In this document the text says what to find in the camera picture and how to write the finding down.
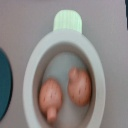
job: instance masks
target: gray table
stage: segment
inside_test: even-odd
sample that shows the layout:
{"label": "gray table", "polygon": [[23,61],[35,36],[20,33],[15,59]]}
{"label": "gray table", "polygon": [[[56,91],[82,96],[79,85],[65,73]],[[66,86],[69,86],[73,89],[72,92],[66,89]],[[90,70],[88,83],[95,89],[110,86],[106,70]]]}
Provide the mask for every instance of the gray table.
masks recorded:
{"label": "gray table", "polygon": [[124,0],[0,0],[0,47],[13,70],[13,95],[0,128],[28,128],[22,104],[25,69],[36,44],[52,31],[55,14],[74,9],[99,53],[106,78],[101,128],[128,127],[128,31]]}

